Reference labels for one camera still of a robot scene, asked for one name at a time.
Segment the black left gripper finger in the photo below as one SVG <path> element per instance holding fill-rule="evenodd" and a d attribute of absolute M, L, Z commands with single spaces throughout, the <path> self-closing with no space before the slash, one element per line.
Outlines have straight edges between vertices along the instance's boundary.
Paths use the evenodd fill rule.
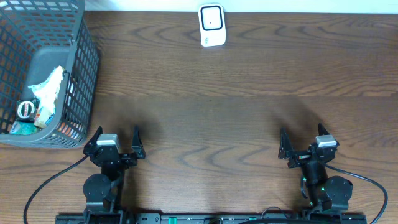
<path fill-rule="evenodd" d="M 139 135 L 139 127 L 138 126 L 134 127 L 131 149 L 132 149 L 136 159 L 145 159 L 146 158 L 146 152 L 145 152 L 144 146 L 142 144 L 142 141 L 141 141 L 141 138 Z"/>
<path fill-rule="evenodd" d="M 87 148 L 95 147 L 97 145 L 97 140 L 99 136 L 103 133 L 103 128 L 101 126 L 98 127 L 92 138 L 87 142 Z"/>

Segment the white yellow snack bag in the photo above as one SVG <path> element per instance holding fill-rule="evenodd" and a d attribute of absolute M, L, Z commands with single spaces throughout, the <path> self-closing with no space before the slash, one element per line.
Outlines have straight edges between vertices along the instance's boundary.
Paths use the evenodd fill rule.
<path fill-rule="evenodd" d="M 58 98 L 64 71 L 65 69 L 59 65 L 54 68 L 44 82 L 28 86 L 39 100 L 34 125 L 40 129 L 46 128 L 55 116 L 55 102 Z"/>

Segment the teal Kleenex tissue pack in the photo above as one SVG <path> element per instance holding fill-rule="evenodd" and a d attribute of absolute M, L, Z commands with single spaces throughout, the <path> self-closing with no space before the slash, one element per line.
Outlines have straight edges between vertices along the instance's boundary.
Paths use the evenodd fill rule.
<path fill-rule="evenodd" d="M 36 127 L 33 123 L 26 123 L 22 121 L 15 121 L 12 125 L 9 134 L 13 135 L 31 135 L 39 132 L 41 129 Z"/>

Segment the green round-label packet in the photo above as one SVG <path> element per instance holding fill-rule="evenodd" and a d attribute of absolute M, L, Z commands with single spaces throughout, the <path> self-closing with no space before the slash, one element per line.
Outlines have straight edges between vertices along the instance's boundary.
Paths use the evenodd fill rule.
<path fill-rule="evenodd" d="M 16 110 L 16 120 L 33 123 L 40 101 L 36 98 L 18 101 Z"/>

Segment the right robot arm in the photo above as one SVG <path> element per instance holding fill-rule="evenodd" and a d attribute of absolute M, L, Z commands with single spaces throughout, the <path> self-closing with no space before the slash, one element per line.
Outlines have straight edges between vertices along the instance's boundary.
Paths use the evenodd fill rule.
<path fill-rule="evenodd" d="M 308 198 L 313 212 L 342 212 L 349 208 L 353 193 L 351 181 L 341 176 L 328 176 L 326 163 L 335 158 L 339 142 L 322 124 L 318 124 L 318 135 L 308 149 L 296 151 L 284 128 L 280 130 L 280 147 L 278 158 L 287 159 L 290 169 L 302 171 L 302 190 Z"/>

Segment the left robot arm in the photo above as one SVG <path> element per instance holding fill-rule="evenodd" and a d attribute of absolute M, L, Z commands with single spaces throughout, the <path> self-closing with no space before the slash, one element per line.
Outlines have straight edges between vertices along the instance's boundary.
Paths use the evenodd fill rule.
<path fill-rule="evenodd" d="M 125 172 L 146 158 L 139 127 L 133 131 L 131 152 L 121 153 L 117 134 L 104 134 L 99 127 L 83 149 L 84 155 L 101 169 L 87 178 L 83 185 L 86 208 L 85 223 L 135 223 L 136 216 L 121 206 Z"/>

